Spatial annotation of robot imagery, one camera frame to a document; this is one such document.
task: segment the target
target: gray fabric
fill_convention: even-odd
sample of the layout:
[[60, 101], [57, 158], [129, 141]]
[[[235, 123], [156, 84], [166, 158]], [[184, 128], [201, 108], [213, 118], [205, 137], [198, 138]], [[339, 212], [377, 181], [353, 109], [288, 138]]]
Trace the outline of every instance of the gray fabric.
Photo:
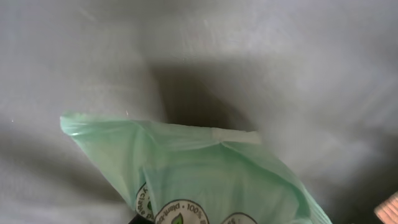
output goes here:
[[397, 188], [398, 1], [0, 0], [0, 223], [127, 223], [66, 110], [258, 129], [331, 219]]

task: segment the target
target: plastic packaging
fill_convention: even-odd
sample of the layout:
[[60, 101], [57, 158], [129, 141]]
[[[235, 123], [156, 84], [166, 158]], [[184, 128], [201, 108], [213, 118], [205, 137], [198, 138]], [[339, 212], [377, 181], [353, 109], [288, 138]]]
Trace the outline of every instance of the plastic packaging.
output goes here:
[[156, 224], [331, 223], [255, 132], [81, 114], [61, 127]]

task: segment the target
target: green leaf icon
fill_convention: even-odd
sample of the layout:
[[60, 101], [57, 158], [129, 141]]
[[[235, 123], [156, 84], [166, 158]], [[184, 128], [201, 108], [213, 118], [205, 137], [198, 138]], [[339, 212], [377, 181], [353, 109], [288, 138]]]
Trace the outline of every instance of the green leaf icon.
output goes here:
[[147, 208], [152, 211], [152, 204], [150, 202], [148, 202]]
[[179, 213], [179, 215], [173, 218], [171, 224], [184, 224], [184, 219], [182, 218], [181, 213]]

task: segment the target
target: gray background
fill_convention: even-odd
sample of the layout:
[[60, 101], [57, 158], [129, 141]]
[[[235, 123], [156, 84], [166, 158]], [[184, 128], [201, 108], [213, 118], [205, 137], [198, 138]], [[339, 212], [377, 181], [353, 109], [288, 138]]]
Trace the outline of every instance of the gray background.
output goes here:
[[0, 223], [127, 223], [68, 110], [259, 130], [335, 223], [398, 189], [398, 1], [0, 0]]

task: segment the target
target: translucent green bag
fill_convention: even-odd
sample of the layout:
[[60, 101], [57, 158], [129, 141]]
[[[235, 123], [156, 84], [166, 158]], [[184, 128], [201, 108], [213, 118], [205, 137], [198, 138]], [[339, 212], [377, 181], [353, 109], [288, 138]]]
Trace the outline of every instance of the translucent green bag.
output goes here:
[[331, 223], [256, 133], [80, 114], [61, 127], [156, 224]]

